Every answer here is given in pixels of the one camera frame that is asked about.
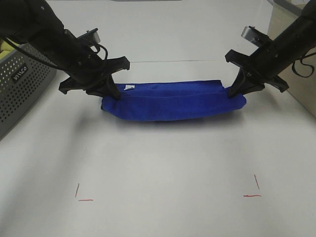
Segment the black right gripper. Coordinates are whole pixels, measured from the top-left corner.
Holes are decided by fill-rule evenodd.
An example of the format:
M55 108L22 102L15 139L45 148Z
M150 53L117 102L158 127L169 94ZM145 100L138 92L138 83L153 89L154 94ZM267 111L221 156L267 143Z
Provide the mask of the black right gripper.
M259 47L251 55L245 55L235 50L229 50L225 55L226 62L243 68L239 69L237 77L228 90L228 97L238 94L248 94L261 91L265 84L270 84L280 92L289 86L278 75L289 66L289 44L275 39Z

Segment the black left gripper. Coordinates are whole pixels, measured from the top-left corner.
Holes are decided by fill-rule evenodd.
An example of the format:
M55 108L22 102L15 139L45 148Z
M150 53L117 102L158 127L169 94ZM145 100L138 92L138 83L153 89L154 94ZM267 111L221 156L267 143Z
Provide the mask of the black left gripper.
M69 78L61 82L59 90L67 94L71 90L83 90L88 95L99 97L110 96L120 99L120 92L114 83L112 74L130 69L130 61L125 57L108 59L107 49L95 45L97 49L105 50L105 58L101 59L96 52L88 53L79 58L76 64L66 73Z

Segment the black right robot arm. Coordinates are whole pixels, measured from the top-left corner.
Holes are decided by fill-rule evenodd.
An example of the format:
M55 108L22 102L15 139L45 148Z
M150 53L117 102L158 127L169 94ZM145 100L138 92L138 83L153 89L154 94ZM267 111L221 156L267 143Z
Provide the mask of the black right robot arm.
M310 51L316 45L316 2L309 1L300 16L274 40L253 27L258 49L247 56L230 50L225 59L239 67L238 75L228 90L230 98L237 94L261 91L270 84L280 92L289 86L279 77L284 69Z

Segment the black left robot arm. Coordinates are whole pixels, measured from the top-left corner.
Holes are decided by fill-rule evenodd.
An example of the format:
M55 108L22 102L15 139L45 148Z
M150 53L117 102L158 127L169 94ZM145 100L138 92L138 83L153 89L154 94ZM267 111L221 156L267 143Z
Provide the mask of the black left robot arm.
M101 49L97 29L75 37L55 15L45 0L2 0L0 2L0 37L15 47L28 43L50 62L17 47L26 56L46 66L64 71L69 78L59 85L67 94L70 90L83 90L88 95L111 96L118 100L120 92L112 74L129 70L126 57L104 59L98 56Z

